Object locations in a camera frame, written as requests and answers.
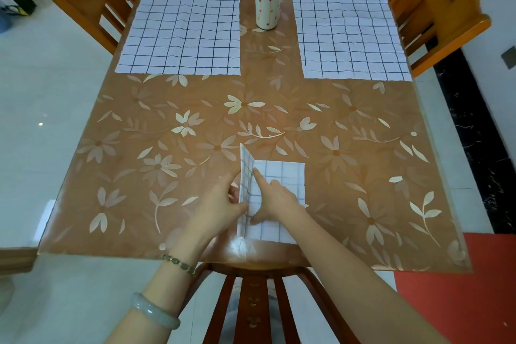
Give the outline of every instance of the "brown table surface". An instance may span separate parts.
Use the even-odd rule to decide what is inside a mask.
[[[114,73],[126,30],[40,250],[159,258],[197,197],[239,167],[238,146],[246,142],[256,159],[304,161],[307,211],[375,269],[469,270],[413,83],[305,79],[292,0],[282,0],[272,31],[253,31],[254,11],[254,0],[241,0],[241,76]],[[224,106],[228,95],[242,101],[234,114]],[[265,105],[247,106],[253,101]],[[191,126],[196,135],[171,132],[176,113],[188,110],[203,119]],[[311,130],[300,126],[306,117],[317,124]],[[249,124],[253,136],[242,128]],[[277,136],[259,138],[258,126]],[[168,164],[180,167],[163,171]],[[297,245],[244,240],[236,226],[203,259],[307,264]]]

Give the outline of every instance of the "person's right hand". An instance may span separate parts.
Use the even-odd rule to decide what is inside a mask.
[[[261,191],[261,207],[251,218],[251,224],[258,224],[266,220],[283,223],[286,216],[294,215],[298,211],[304,211],[297,202],[297,197],[277,180],[270,184],[260,174],[258,169],[253,169],[256,182]]]

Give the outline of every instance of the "red mat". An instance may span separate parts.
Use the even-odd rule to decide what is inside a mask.
[[[515,344],[516,236],[464,236],[474,274],[395,272],[398,292],[453,344]]]

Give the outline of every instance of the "white checkered placemat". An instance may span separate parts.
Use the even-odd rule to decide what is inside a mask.
[[[240,75],[240,0],[140,0],[116,73]]]
[[[249,204],[249,212],[238,220],[237,235],[247,239],[296,243],[288,231],[278,222],[263,222],[252,226],[251,217],[260,209],[261,192],[253,176],[257,168],[267,182],[276,179],[297,197],[304,206],[304,163],[283,161],[262,161],[252,157],[243,144],[240,145],[241,182],[240,202]]]
[[[305,78],[412,81],[387,0],[293,0]]]

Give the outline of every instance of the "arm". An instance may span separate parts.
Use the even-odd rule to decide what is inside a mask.
[[[261,208],[252,223],[273,220],[285,226],[361,343],[448,343],[370,267],[319,226],[293,193],[275,180],[268,184],[257,169],[253,172],[261,190]]]
[[[238,201],[238,190],[230,186],[239,171],[221,177],[203,197],[177,243],[168,251],[181,262],[195,267],[213,237],[226,230],[247,211]],[[178,265],[163,262],[142,295],[166,313],[178,317],[191,276]],[[164,344],[170,329],[162,327],[142,312],[131,308],[111,332],[105,344]]]

